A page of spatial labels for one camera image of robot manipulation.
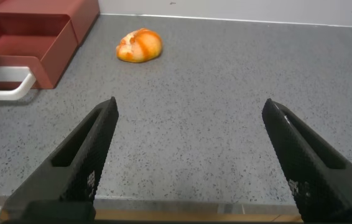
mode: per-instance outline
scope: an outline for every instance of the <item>white handle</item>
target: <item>white handle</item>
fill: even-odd
[[[0,90],[0,100],[18,100],[25,96],[37,79],[29,72],[19,87],[14,90]]]

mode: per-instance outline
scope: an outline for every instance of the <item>bread roll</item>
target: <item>bread roll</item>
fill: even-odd
[[[149,29],[141,28],[122,38],[116,47],[116,56],[126,62],[146,62],[160,55],[162,40]]]

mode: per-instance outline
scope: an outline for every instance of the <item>white wall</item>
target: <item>white wall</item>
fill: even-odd
[[[99,0],[99,2],[103,14],[352,26],[352,0]]]

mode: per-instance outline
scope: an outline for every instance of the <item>red plastic container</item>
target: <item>red plastic container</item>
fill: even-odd
[[[0,66],[28,66],[33,88],[55,88],[99,12],[98,0],[0,0]]]
[[[97,0],[0,0],[0,12],[67,15],[81,44],[100,10]]]
[[[0,66],[28,66],[35,88],[54,88],[77,46],[68,16],[0,13]]]

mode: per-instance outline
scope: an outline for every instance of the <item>countertop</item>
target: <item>countertop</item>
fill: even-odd
[[[141,27],[162,55],[118,60]],[[352,28],[100,16],[56,89],[0,102],[0,195],[111,96],[99,198],[293,205],[261,110],[286,105],[352,162]]]

